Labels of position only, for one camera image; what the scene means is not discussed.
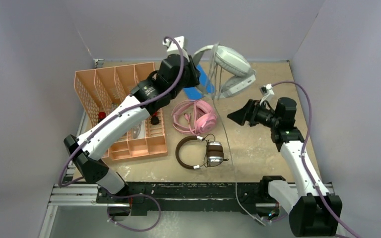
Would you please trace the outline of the grey over-ear headphones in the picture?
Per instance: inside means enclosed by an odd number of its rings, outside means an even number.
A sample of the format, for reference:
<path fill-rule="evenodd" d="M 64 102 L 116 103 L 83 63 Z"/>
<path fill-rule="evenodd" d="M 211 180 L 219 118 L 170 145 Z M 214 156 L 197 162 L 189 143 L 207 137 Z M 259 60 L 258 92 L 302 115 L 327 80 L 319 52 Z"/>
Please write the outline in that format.
<path fill-rule="evenodd" d="M 251 67 L 250 63 L 242 54 L 230 47 L 221 45 L 218 42 L 213 45 L 204 46 L 197 50 L 192 55 L 193 62 L 198 65 L 204 53 L 208 51 L 210 51 L 211 55 L 208 60 L 209 71 L 207 74 L 207 82 L 201 86 L 196 86 L 196 89 L 202 95 L 211 98 L 215 112 L 219 115 L 230 155 L 230 162 L 235 180 L 235 199 L 237 204 L 243 212 L 249 215 L 255 222 L 265 226 L 265 223 L 261 221 L 260 217 L 258 215 L 251 214 L 246 208 L 244 208 L 238 198 L 238 182 L 234 165 L 235 160 L 233 158 L 224 119 L 216 107 L 216 102 L 218 100 L 235 97 L 252 86 L 256 80 L 256 71 Z"/>

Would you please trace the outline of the brown on-ear headphones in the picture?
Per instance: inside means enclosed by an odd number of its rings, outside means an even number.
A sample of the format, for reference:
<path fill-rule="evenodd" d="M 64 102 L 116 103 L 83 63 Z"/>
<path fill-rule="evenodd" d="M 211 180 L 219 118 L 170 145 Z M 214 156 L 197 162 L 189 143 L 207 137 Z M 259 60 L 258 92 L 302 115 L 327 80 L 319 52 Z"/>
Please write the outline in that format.
<path fill-rule="evenodd" d="M 212 168 L 216 167 L 220 164 L 222 164 L 225 161 L 228 161 L 229 159 L 225 158 L 225 153 L 223 149 L 223 145 L 221 142 L 216 141 L 216 140 L 208 140 L 206 137 L 202 137 L 199 135 L 192 135 L 192 136 L 187 136 L 183 138 L 177 145 L 175 149 L 175 157 L 177 162 L 185 169 L 188 170 L 198 170 L 201 168 L 201 165 L 188 165 L 184 163 L 181 158 L 180 158 L 180 149 L 188 142 L 190 141 L 205 141 L 206 146 L 205 146 L 205 156 L 204 156 L 204 161 L 203 165 L 206 168 Z"/>

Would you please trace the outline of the pink wired headphones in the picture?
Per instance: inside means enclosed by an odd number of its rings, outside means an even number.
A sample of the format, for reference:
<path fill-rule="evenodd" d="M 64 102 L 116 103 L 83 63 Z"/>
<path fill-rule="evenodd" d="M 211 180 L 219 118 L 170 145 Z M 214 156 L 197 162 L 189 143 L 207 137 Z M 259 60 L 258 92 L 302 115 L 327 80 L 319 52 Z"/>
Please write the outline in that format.
<path fill-rule="evenodd" d="M 217 113 L 203 100 L 184 100 L 171 113 L 172 126 L 182 134 L 200 135 L 213 130 L 217 124 Z"/>

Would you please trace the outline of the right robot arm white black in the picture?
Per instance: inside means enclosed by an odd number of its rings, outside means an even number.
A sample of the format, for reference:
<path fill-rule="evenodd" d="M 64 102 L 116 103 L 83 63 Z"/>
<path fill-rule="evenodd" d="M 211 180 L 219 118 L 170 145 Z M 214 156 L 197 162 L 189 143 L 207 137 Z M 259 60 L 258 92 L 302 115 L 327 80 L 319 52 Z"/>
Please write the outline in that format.
<path fill-rule="evenodd" d="M 239 110 L 227 115 L 239 125 L 262 124 L 271 131 L 271 140 L 285 159 L 293 175 L 292 189 L 280 176 L 264 176 L 258 189 L 263 201 L 275 199 L 289 215 L 289 225 L 296 237 L 331 237 L 337 234 L 336 216 L 342 211 L 338 195 L 323 184 L 306 152 L 306 139 L 295 126 L 297 103 L 291 98 L 278 99 L 276 108 L 269 103 L 249 99 Z"/>

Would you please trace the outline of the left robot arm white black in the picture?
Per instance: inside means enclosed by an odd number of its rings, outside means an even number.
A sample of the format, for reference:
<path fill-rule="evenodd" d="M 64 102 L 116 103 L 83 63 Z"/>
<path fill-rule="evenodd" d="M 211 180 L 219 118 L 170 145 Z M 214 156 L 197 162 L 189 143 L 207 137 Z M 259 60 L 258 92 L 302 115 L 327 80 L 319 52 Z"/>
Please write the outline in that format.
<path fill-rule="evenodd" d="M 63 143 L 83 179 L 104 188 L 116 203 L 124 202 L 128 185 L 102 160 L 103 154 L 132 127 L 169 105 L 182 89 L 197 86 L 198 77 L 191 56 L 170 54 L 100 123 L 79 137 L 68 135 Z"/>

